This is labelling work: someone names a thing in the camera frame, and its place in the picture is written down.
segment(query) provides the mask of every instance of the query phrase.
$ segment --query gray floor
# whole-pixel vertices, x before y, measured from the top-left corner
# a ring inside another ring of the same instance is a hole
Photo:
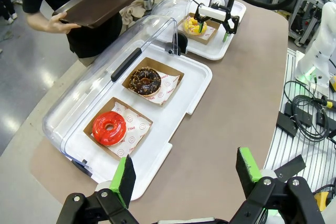
[[[30,29],[20,5],[18,18],[8,26],[0,18],[0,155],[15,132],[54,82],[76,61],[65,35]],[[41,11],[51,15],[43,3]]]

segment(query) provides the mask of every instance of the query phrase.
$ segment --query shoe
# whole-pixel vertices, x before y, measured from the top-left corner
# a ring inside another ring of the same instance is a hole
[[[14,22],[14,20],[12,19],[12,18],[9,18],[9,20],[6,20],[6,23],[8,24],[8,25],[10,25],[11,23],[13,23]]]

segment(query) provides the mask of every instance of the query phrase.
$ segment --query screw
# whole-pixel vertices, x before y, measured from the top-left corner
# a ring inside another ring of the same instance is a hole
[[[300,185],[300,182],[297,179],[294,179],[293,180],[293,185],[298,186],[298,185]]]
[[[271,180],[268,179],[268,178],[266,178],[266,179],[264,180],[264,185],[269,186],[270,184],[272,184]]]

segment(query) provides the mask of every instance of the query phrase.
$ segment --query brown paper box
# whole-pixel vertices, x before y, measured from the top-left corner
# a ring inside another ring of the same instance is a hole
[[[126,108],[128,108],[129,110],[133,111],[134,113],[138,114],[139,116],[145,118],[147,121],[149,121],[151,124],[153,123],[152,120],[150,120],[149,118],[147,118],[146,116],[144,116],[143,114],[141,114],[139,111],[135,110],[134,108],[130,107],[128,104],[124,103],[123,101],[120,101],[118,98],[113,97],[110,101],[108,101],[104,107],[101,108],[100,111],[98,111],[98,113],[94,116],[94,118],[92,118],[92,120],[89,122],[89,124],[85,127],[85,129],[83,130],[85,135],[88,136],[92,141],[94,141],[97,145],[99,145],[100,147],[103,148],[103,150],[108,153],[110,156],[112,156],[113,158],[117,158],[120,159],[120,157],[118,155],[116,155],[115,153],[113,153],[110,149],[108,149],[106,146],[103,146],[99,143],[97,143],[97,141],[95,140],[95,138],[91,135],[92,133],[92,126],[93,126],[93,122],[95,120],[95,118],[105,112],[108,111],[112,111],[112,109],[114,108],[115,103],[119,103],[123,106],[125,106]]]
[[[180,24],[182,24],[184,22],[184,20],[188,17],[194,17],[195,14],[194,13],[189,13],[183,20],[181,20],[177,26],[179,26]],[[216,35],[216,33],[218,32],[218,29],[220,28],[220,23],[217,23],[217,22],[214,22],[212,20],[208,20],[206,21],[207,25],[210,26],[210,27],[213,27],[215,29],[215,31],[209,36],[208,39],[203,39],[201,38],[200,36],[197,36],[197,35],[192,35],[192,34],[189,34],[187,33],[184,28],[182,29],[181,32],[183,32],[185,34],[185,36],[187,36],[188,38],[192,39],[192,40],[195,40],[195,41],[198,41],[202,44],[205,44],[205,45],[208,45],[209,41]]]
[[[156,60],[153,60],[151,58],[144,58],[134,69],[133,71],[126,77],[126,79],[124,80],[124,82],[122,83],[122,85],[127,88],[128,90],[130,90],[131,92],[139,95],[138,93],[134,92],[133,90],[130,89],[130,79],[131,79],[131,76],[140,68],[152,68],[152,69],[155,69],[156,71],[159,71],[159,72],[162,72],[162,73],[165,73],[165,74],[168,74],[169,76],[180,76],[179,77],[179,80],[177,81],[177,85],[176,85],[176,88],[175,90],[177,89],[177,87],[179,86],[183,76],[184,76],[184,73],[176,70],[175,68],[172,68],[172,67],[169,67],[161,62],[158,62]]]

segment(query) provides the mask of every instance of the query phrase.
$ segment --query cardboard tray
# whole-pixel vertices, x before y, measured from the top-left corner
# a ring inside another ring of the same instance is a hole
[[[65,23],[96,28],[135,0],[70,0],[53,15],[67,12]]]
[[[161,62],[158,62],[156,60],[153,60],[151,58],[144,58],[134,69],[133,71],[126,77],[126,79],[124,80],[124,82],[122,83],[123,87],[127,88],[129,91],[141,96],[142,98],[146,99],[145,97],[143,97],[142,95],[134,92],[133,90],[130,89],[130,79],[131,79],[131,76],[140,68],[146,68],[146,67],[150,67],[150,68],[153,68],[155,69],[156,71],[159,71],[159,72],[162,72],[162,73],[165,73],[165,74],[168,74],[169,76],[180,76],[179,77],[179,80],[177,81],[177,85],[176,85],[176,88],[174,90],[173,93],[176,92],[176,89],[177,87],[179,86],[181,80],[183,79],[183,76],[184,76],[184,73],[176,70],[175,68],[172,68],[172,67],[169,67]]]
[[[106,146],[99,144],[99,143],[95,140],[95,138],[91,135],[91,133],[92,133],[92,126],[93,126],[93,122],[94,122],[95,118],[96,118],[98,115],[102,114],[102,113],[105,113],[105,112],[108,112],[108,111],[112,111],[112,109],[114,108],[114,105],[115,105],[116,102],[119,103],[119,104],[121,104],[121,105],[123,105],[123,106],[125,106],[126,108],[128,108],[129,110],[131,110],[131,111],[133,111],[134,113],[138,114],[139,116],[145,118],[145,119],[146,119],[147,121],[149,121],[151,124],[153,124],[153,121],[150,120],[149,118],[147,118],[145,115],[141,114],[139,111],[137,111],[137,110],[135,110],[134,108],[130,107],[128,104],[124,103],[123,101],[121,101],[121,100],[119,100],[118,98],[115,98],[115,97],[112,97],[112,99],[109,100],[109,101],[108,101],[108,102],[101,108],[100,111],[98,111],[98,113],[92,118],[92,120],[91,120],[91,121],[89,122],[89,124],[84,128],[83,131],[84,131],[84,133],[85,133],[86,136],[88,136],[92,141],[94,141],[97,145],[99,145],[101,148],[103,148],[104,151],[105,151],[106,153],[108,153],[110,156],[112,156],[112,157],[114,157],[114,158],[118,158],[118,159],[120,159],[120,157],[119,157],[117,154],[113,153],[113,152],[112,152],[110,149],[108,149]]]
[[[195,16],[194,13],[188,13],[188,15],[186,17],[184,17],[184,19],[181,20],[178,23],[177,26],[179,26],[180,24],[182,24],[186,18],[188,18],[188,17],[194,17],[194,16]],[[208,21],[206,21],[206,23],[207,23],[208,26],[213,27],[215,29],[215,31],[209,36],[208,39],[203,39],[200,36],[189,34],[184,29],[179,30],[179,31],[183,32],[185,34],[185,36],[187,36],[188,38],[190,38],[190,39],[192,39],[194,41],[198,41],[198,42],[200,42],[202,44],[207,45],[209,43],[209,41],[216,35],[216,33],[218,32],[218,29],[220,28],[221,25],[220,25],[220,23],[214,22],[212,20],[208,20]]]

